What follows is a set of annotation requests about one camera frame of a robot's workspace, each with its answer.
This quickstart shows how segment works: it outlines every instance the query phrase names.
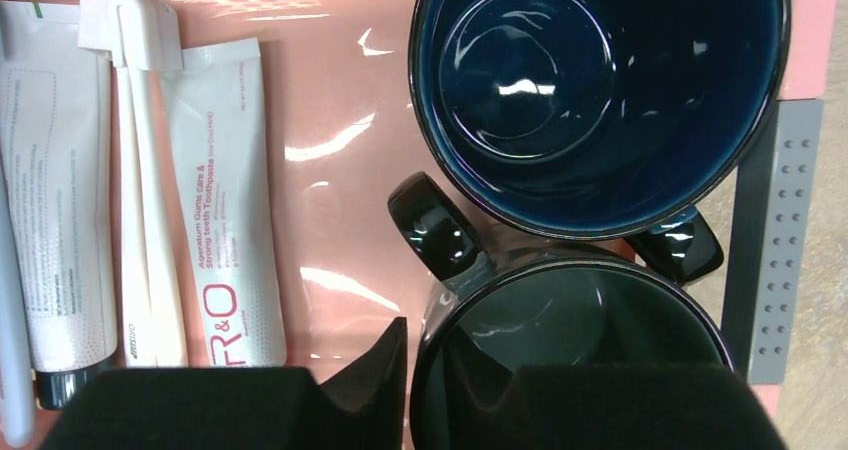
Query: black cap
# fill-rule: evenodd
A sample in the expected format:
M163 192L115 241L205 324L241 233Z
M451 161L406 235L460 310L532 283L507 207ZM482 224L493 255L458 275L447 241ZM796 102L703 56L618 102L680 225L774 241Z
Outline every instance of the black cap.
M70 372L35 372L35 393L41 408L61 410L86 382L112 368L112 358Z

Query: toothpaste tube with red text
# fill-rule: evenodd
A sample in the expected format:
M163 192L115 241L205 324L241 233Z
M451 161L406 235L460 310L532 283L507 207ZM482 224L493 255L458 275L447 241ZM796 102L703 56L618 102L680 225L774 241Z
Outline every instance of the toothpaste tube with red text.
M209 363L283 365L259 42L185 49L183 64L162 93Z

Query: toothpaste tube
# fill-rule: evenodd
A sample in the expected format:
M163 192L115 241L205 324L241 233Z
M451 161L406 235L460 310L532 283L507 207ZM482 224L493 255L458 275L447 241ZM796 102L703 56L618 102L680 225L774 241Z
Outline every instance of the toothpaste tube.
M62 408L118 345L109 215L110 71L79 7L0 3L0 153L41 406Z
M283 365L259 42L186 49L183 64L162 94L209 362Z

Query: mug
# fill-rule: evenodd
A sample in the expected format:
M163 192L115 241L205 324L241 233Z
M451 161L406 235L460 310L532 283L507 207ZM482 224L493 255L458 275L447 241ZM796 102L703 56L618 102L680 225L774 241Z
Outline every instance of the mug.
M789 0L417 0L412 103L442 171L490 215L626 237L686 283L723 262L690 207L763 128L789 22Z
M586 243L498 234L502 224L487 232L489 247L499 249L488 252L424 173L404 181L388 207L404 240L442 284L425 313L412 380L415 448L451 448L452 432L462 431L451 412L474 406L460 405L463 393L447 390L463 386L457 381L474 382L474 395L497 402L507 377L523 367L707 363L733 369L704 310L634 262Z

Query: black mug handle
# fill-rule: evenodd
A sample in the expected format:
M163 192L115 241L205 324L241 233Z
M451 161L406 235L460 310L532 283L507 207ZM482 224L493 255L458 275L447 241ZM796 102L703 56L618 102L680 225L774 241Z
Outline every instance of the black mug handle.
M426 173L398 185L388 205L406 243L446 286L480 260L488 261L476 229Z
M691 283L724 263L718 239L695 207L625 240L651 269L678 285Z

